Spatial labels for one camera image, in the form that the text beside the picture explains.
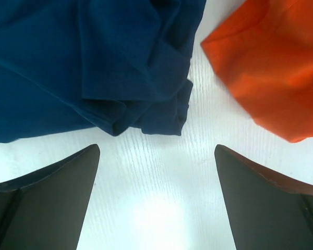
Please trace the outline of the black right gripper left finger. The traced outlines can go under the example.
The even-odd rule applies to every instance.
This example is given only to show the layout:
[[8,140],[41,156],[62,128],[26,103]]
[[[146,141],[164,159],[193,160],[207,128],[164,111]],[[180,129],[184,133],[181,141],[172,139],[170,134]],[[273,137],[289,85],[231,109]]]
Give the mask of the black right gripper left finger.
[[92,144],[0,183],[0,249],[76,249],[99,159]]

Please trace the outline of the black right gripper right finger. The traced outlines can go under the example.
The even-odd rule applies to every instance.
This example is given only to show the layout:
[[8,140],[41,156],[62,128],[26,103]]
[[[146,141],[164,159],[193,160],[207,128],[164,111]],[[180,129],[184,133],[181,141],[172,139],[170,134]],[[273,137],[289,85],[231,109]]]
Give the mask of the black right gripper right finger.
[[224,145],[214,155],[236,249],[313,249],[313,185]]

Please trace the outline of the blue printed t shirt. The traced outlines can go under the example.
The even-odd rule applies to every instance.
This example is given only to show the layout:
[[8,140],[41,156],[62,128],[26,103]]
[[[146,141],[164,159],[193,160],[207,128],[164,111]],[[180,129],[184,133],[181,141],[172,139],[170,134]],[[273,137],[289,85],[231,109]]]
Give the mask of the blue printed t shirt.
[[180,135],[205,1],[0,1],[0,143]]

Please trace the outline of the orange t shirt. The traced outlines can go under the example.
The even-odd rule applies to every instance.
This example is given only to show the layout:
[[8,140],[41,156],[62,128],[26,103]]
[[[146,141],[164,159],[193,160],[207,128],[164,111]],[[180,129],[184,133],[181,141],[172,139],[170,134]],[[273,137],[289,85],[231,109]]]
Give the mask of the orange t shirt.
[[257,125],[313,138],[313,1],[245,1],[201,46]]

